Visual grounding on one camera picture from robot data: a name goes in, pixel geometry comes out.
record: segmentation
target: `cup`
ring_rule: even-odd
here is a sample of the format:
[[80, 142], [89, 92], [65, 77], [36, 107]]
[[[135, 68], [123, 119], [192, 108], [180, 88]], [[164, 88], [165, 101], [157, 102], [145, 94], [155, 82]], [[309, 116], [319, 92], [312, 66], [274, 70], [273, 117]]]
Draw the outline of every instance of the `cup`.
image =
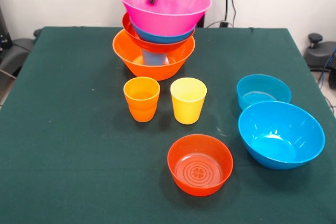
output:
[[164, 65], [167, 58], [166, 54], [149, 52], [147, 50], [141, 49], [143, 63], [148, 66], [161, 66]]
[[124, 85], [124, 95], [133, 118], [141, 123], [152, 120], [158, 105], [160, 85], [149, 77], [136, 77]]
[[200, 118], [206, 96], [206, 85], [195, 78], [180, 78], [170, 86], [174, 116], [182, 124], [193, 124]]

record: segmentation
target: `cup rim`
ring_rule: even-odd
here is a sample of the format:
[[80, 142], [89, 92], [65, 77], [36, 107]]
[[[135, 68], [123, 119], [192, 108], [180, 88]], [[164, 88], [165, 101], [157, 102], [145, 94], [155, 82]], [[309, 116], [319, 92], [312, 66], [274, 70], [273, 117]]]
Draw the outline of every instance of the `cup rim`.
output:
[[[151, 97], [149, 97], [149, 98], [146, 98], [146, 99], [135, 99], [135, 98], [131, 97], [130, 95], [128, 95], [128, 94], [126, 93], [126, 91], [125, 91], [125, 87], [126, 87], [127, 84], [129, 84], [131, 81], [134, 81], [135, 79], [148, 79], [148, 80], [154, 81], [154, 82], [156, 83], [157, 87], [158, 87], [158, 91], [157, 91], [157, 93], [155, 93], [153, 96], [151, 96]], [[129, 99], [131, 99], [131, 100], [133, 100], [133, 101], [148, 101], [148, 100], [151, 100], [151, 99], [153, 99], [154, 97], [156, 97], [157, 95], [160, 94], [160, 84], [159, 84], [156, 80], [154, 80], [153, 78], [145, 77], [145, 76], [139, 76], [139, 77], [134, 77], [134, 78], [128, 80], [128, 81], [124, 84], [123, 91], [124, 91], [125, 96], [127, 96]]]
[[[176, 85], [176, 82], [178, 82], [178, 81], [180, 81], [180, 80], [183, 80], [183, 79], [192, 79], [192, 80], [196, 80], [197, 82], [199, 82], [199, 83], [205, 88], [205, 92], [204, 92], [204, 94], [203, 94], [200, 98], [195, 99], [195, 100], [184, 100], [184, 99], [181, 99], [181, 98], [179, 98], [178, 96], [176, 96], [176, 95], [174, 94], [174, 92], [172, 91], [172, 87], [173, 87], [174, 84]], [[179, 79], [173, 81], [173, 83], [170, 85], [170, 93], [171, 93], [171, 95], [172, 95], [173, 97], [175, 97], [175, 98], [178, 99], [179, 101], [192, 103], [192, 102], [198, 102], [198, 101], [200, 101], [200, 100], [202, 100], [202, 99], [205, 98], [205, 96], [206, 96], [206, 94], [207, 94], [207, 87], [206, 87], [206, 85], [204, 84], [204, 82], [201, 81], [201, 80], [198, 80], [198, 79], [196, 79], [196, 78], [192, 78], [192, 77], [183, 77], [183, 78], [179, 78]]]

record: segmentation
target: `yellow cup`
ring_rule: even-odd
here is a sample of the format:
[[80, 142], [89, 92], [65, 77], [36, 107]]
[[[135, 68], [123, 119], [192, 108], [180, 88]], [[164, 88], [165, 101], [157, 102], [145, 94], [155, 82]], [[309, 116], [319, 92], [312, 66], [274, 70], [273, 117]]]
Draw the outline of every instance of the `yellow cup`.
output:
[[200, 118], [207, 92], [206, 85], [195, 78], [180, 78], [170, 86], [174, 116], [182, 124], [193, 124]]

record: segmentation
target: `pink bowl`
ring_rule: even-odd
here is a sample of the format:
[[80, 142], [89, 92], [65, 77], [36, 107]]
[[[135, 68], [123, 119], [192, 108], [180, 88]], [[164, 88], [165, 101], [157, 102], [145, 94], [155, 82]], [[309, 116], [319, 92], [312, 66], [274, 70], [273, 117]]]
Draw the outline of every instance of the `pink bowl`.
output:
[[134, 24], [157, 36], [179, 36], [192, 30], [211, 0], [122, 0]]

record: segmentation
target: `black knob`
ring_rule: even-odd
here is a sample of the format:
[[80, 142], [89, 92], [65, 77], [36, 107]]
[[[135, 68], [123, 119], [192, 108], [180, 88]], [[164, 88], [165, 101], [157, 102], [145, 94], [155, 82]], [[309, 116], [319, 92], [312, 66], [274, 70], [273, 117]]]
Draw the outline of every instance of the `black knob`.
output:
[[312, 44], [317, 44], [323, 40], [323, 37], [320, 34], [310, 34], [308, 35], [308, 38]]

